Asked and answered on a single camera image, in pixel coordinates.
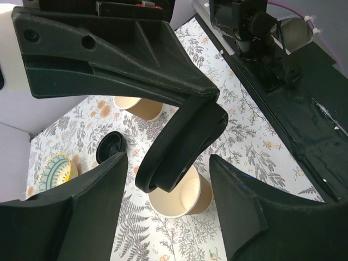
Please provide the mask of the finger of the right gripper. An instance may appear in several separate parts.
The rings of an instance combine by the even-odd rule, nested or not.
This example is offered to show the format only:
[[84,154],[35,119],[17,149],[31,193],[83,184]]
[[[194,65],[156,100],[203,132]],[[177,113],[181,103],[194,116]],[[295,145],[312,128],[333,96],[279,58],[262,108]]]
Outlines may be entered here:
[[219,96],[166,21],[25,7],[13,9],[12,21],[35,98],[132,96],[180,106]]

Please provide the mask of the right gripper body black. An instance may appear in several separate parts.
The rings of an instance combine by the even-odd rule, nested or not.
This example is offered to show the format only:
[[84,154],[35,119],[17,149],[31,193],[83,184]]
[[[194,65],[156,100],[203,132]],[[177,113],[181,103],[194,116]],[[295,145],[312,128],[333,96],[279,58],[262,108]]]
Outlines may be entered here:
[[23,1],[26,8],[56,13],[171,21],[175,1]]

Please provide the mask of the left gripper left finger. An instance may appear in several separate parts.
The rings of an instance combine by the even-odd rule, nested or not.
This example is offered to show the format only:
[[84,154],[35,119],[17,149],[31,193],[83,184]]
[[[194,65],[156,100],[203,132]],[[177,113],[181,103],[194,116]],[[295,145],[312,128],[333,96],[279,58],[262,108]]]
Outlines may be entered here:
[[53,189],[1,203],[1,260],[109,260],[127,168],[117,153]]

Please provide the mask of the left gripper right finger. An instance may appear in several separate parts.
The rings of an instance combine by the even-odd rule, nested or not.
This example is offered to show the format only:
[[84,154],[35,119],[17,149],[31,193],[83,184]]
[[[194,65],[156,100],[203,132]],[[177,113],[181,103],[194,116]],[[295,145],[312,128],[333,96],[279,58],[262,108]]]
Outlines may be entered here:
[[347,260],[347,202],[322,203],[209,158],[228,260]]

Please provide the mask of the brown paper coffee cup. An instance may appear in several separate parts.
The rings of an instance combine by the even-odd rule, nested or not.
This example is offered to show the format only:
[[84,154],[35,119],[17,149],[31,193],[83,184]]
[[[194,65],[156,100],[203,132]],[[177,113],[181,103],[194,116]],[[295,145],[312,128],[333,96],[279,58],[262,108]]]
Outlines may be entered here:
[[156,188],[149,193],[148,200],[157,214],[175,219],[206,211],[213,201],[213,190],[209,182],[192,166],[171,192]]

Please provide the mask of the black coffee cup lid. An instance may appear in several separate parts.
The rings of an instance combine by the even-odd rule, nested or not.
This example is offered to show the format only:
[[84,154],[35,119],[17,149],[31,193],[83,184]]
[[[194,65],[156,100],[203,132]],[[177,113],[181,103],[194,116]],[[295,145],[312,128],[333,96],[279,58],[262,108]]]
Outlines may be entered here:
[[211,98],[190,97],[165,125],[146,153],[135,179],[145,193],[171,192],[197,157],[224,132],[227,112]]

